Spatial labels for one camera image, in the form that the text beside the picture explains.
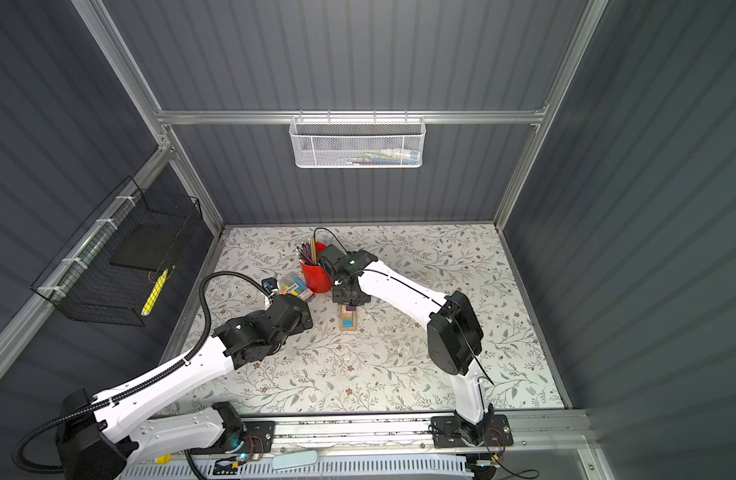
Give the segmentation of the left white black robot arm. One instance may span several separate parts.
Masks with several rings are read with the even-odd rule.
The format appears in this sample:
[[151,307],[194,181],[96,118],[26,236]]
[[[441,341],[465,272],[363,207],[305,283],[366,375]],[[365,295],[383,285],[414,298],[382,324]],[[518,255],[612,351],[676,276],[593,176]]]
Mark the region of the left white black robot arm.
[[243,420],[227,401],[179,416],[157,414],[197,387],[275,354],[289,336],[312,326],[305,301],[275,295],[267,309],[217,327],[194,357],[181,355],[99,393],[107,406],[56,430],[65,477],[114,479],[130,465],[183,450],[261,452],[265,446],[250,443]]

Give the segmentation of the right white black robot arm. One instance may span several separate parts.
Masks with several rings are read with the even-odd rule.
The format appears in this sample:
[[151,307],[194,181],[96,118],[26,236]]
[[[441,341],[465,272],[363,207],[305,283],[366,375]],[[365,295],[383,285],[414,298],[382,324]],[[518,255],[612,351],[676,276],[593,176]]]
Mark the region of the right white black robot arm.
[[450,377],[456,415],[481,424],[491,410],[481,386],[489,375],[479,359],[484,332],[467,295],[424,287],[365,250],[345,253],[329,245],[318,257],[335,303],[357,307],[378,298],[424,328],[429,357]]

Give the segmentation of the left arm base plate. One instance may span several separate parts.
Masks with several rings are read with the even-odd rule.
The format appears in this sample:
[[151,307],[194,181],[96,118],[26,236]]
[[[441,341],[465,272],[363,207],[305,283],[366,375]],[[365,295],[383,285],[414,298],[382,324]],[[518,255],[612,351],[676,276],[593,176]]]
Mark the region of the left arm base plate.
[[251,454],[264,454],[271,451],[275,429],[276,423],[272,421],[244,422],[242,427],[228,426],[213,445],[206,448],[193,448],[190,452],[197,455],[245,457]]

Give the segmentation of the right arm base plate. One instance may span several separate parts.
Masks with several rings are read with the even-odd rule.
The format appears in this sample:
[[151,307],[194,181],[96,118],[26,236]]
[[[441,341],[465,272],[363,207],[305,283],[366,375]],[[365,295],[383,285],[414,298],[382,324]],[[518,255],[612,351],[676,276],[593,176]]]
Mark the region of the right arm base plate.
[[496,449],[514,445],[512,429],[505,415],[486,415],[473,424],[457,414],[431,418],[428,432],[434,446],[439,449],[463,447],[493,447]]

